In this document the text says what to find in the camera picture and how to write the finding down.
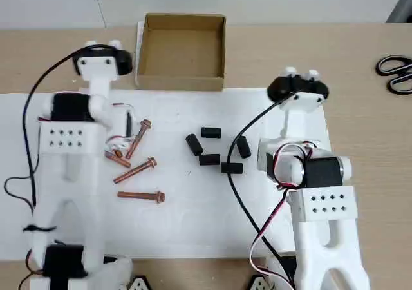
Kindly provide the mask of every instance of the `black cylindrical spacer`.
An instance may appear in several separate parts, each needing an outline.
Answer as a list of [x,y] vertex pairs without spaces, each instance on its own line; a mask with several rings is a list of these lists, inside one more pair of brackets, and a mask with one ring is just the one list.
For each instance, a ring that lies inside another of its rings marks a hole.
[[243,173],[243,163],[226,163],[222,162],[220,166],[220,171],[223,174],[242,174]]
[[201,166],[218,166],[220,164],[220,155],[211,153],[210,155],[200,155],[199,165]]
[[240,157],[242,158],[249,158],[252,153],[250,152],[249,144],[247,142],[246,136],[242,135],[238,138],[236,141],[236,144],[238,145]]
[[186,136],[186,142],[189,145],[191,151],[193,152],[193,155],[198,156],[203,153],[203,148],[199,143],[198,138],[195,136],[195,134],[189,134]]
[[208,137],[212,139],[220,139],[221,138],[221,128],[201,127],[200,136]]

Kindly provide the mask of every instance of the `white base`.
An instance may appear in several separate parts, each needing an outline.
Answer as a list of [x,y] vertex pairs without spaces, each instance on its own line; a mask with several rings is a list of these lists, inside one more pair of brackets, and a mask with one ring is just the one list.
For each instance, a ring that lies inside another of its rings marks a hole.
[[[35,152],[38,124],[46,94],[37,94],[30,105],[28,133],[31,149]],[[0,106],[8,113],[3,124],[6,131],[0,140],[7,143],[3,153],[9,157],[0,161],[0,179],[10,175],[26,174],[26,156],[21,134],[21,108],[25,95],[0,95]],[[148,118],[153,127],[142,139],[132,164],[140,164],[153,156],[158,162],[149,169],[115,186],[113,178],[124,168],[104,160],[102,186],[110,194],[105,222],[106,253],[128,255],[136,258],[210,258],[248,256],[250,243],[256,232],[236,202],[227,181],[218,166],[199,166],[185,137],[195,133],[205,153],[221,153],[225,160],[233,137],[271,102],[264,89],[228,89],[223,92],[147,92],[113,91],[111,102],[132,104],[136,120]],[[276,191],[264,172],[256,169],[260,138],[276,138],[283,127],[284,112],[274,109],[248,132],[246,137],[252,156],[242,159],[237,148],[232,160],[242,162],[244,174],[234,176],[239,193],[258,224],[266,220],[277,204],[281,193]],[[323,109],[308,114],[306,134],[309,139],[329,143]],[[202,126],[222,128],[221,139],[200,137]],[[14,181],[13,190],[28,196],[29,182]],[[116,198],[117,191],[163,191],[166,201],[155,204]],[[0,209],[4,215],[0,226],[3,233],[0,246],[1,259],[24,258],[28,250],[27,238],[21,228],[29,223],[30,212],[15,199],[0,193]],[[79,242],[81,227],[77,212],[67,207],[59,217],[58,238],[67,243]],[[274,220],[267,236],[280,251],[294,250],[294,237],[290,209],[285,206]],[[268,251],[258,245],[256,256],[266,256]]]

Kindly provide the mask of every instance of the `red wire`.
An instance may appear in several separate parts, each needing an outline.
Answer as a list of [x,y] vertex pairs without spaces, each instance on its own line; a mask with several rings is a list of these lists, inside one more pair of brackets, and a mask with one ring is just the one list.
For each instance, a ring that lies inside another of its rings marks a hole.
[[273,211],[271,212],[271,214],[269,215],[269,217],[266,219],[265,223],[263,224],[260,232],[256,235],[255,239],[253,240],[253,243],[260,238],[262,233],[266,231],[266,228],[272,222],[273,218],[275,218],[277,212],[281,209],[283,203],[285,203],[287,193],[288,193],[288,190],[286,189],[283,192],[281,200],[279,201],[279,203],[277,203],[276,207],[273,209]]

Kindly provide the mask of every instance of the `black cable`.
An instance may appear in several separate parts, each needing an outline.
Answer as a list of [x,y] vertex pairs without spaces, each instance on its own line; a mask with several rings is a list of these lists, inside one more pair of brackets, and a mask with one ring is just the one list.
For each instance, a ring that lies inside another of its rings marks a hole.
[[[40,134],[41,134],[41,128],[39,127],[39,134],[38,134],[38,139],[37,139],[37,161],[36,161],[36,165],[35,165],[33,173],[35,173],[37,171],[37,168],[39,167],[39,161],[40,161]],[[34,207],[33,207],[32,203],[27,198],[20,197],[19,195],[15,195],[15,194],[11,193],[7,188],[8,182],[13,180],[13,179],[28,179],[28,178],[30,178],[29,175],[28,176],[23,176],[23,177],[20,177],[20,176],[9,177],[8,179],[5,180],[5,183],[3,185],[3,189],[5,190],[5,193],[7,195],[10,195],[12,198],[18,198],[19,200],[24,201],[29,206],[30,211],[33,214]]]
[[47,75],[52,73],[54,69],[56,69],[58,66],[61,64],[65,63],[67,60],[75,57],[76,55],[82,53],[85,50],[92,50],[96,48],[108,48],[112,50],[117,50],[115,47],[110,46],[110,45],[104,45],[104,44],[96,44],[96,45],[91,45],[91,46],[86,46],[83,48],[80,48],[79,50],[74,51],[73,53],[65,56],[65,58],[61,59],[60,61],[57,61],[53,66],[48,68],[37,80],[37,82],[34,84],[33,88],[30,90],[30,93],[27,96],[26,103],[24,104],[23,108],[23,115],[22,115],[22,125],[23,125],[23,135],[24,135],[24,145],[26,146],[26,154],[27,154],[27,162],[28,162],[28,169],[29,169],[29,178],[30,182],[32,185],[32,206],[33,208],[36,206],[36,183],[34,179],[34,170],[33,170],[33,163],[32,163],[32,156],[30,154],[30,145],[28,142],[28,135],[27,135],[27,129],[26,129],[26,117],[27,117],[27,109],[29,106],[29,103],[33,97],[34,92],[36,91],[37,87],[40,85],[40,83],[43,81],[44,78],[46,78]]
[[33,275],[41,275],[42,274],[42,270],[41,269],[38,269],[38,270],[34,270],[34,269],[32,269],[31,267],[30,267],[30,264],[29,264],[29,259],[30,259],[30,255],[32,254],[32,250],[29,250],[28,252],[27,252],[27,254],[26,254],[26,258],[24,259],[24,264],[26,264],[26,268],[27,268],[27,270],[29,270],[29,272],[31,272],[31,274],[33,274]]
[[19,287],[17,288],[17,290],[21,290],[24,282],[25,282],[27,279],[29,279],[30,277],[32,277],[33,275],[34,275],[33,273],[30,273],[29,275],[27,275],[26,277],[24,277],[24,278],[21,280],[21,282],[20,282]]
[[[275,103],[273,103],[271,106],[269,106],[267,109],[265,109],[264,111],[262,111],[258,116],[256,116],[254,119],[252,119],[252,121],[250,121],[239,133],[238,135],[235,136],[232,144],[230,145],[229,151],[227,153],[227,163],[230,163],[230,158],[232,156],[233,153],[233,149],[236,145],[237,140],[251,127],[253,126],[258,120],[260,120],[260,118],[262,118],[263,116],[265,116],[270,110],[274,109],[276,106],[280,105],[284,100],[288,99],[289,97],[293,96],[295,93],[292,93],[290,95],[288,95],[287,97],[285,97],[284,99],[277,101]],[[249,219],[250,223],[252,224],[252,226],[255,228],[256,232],[260,232],[260,228],[259,226],[256,224],[256,221],[253,219],[252,215],[250,214],[249,210],[247,209],[245,203],[243,203],[243,200],[241,199],[234,183],[233,183],[233,179],[232,179],[232,174],[227,173],[227,178],[229,180],[229,184],[232,187],[232,191],[236,197],[236,199],[239,202],[239,205],[241,206],[243,212],[245,212],[247,218]],[[285,267],[285,264],[282,261],[281,256],[279,255],[279,253],[276,251],[276,249],[270,244],[270,242],[266,239],[266,237],[262,237],[262,241],[265,243],[265,245],[267,246],[267,248],[272,252],[272,254],[275,256],[275,258],[277,259],[277,261],[279,261],[279,263],[281,264],[281,267],[283,268],[283,271],[285,271],[289,282],[291,283],[292,287],[295,289],[295,284],[294,284],[294,280],[293,278],[290,276],[290,273],[288,272],[288,270]]]

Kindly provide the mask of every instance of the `white wire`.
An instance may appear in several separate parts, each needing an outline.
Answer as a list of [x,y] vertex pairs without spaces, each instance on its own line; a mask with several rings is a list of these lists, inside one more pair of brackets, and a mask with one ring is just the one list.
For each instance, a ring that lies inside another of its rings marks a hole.
[[263,270],[261,270],[260,268],[258,268],[257,265],[255,265],[255,263],[254,263],[253,260],[252,260],[253,250],[255,249],[256,244],[259,242],[259,240],[261,239],[261,237],[265,234],[265,232],[266,232],[266,230],[269,228],[269,226],[270,226],[270,224],[266,227],[266,229],[265,229],[264,231],[262,231],[262,233],[260,233],[260,235],[255,239],[255,241],[253,242],[252,246],[250,247],[250,251],[249,251],[249,262],[250,262],[250,265],[251,265],[256,271],[258,271],[259,273],[261,273],[261,274],[263,274],[263,275],[275,276],[275,277],[277,277],[278,279],[283,280],[283,281],[288,285],[288,287],[289,287],[291,290],[295,290],[295,289],[292,287],[292,285],[290,284],[290,282],[287,280],[286,277],[282,276],[282,275],[279,274],[279,273],[271,273],[271,272],[268,272],[268,271],[263,271]]

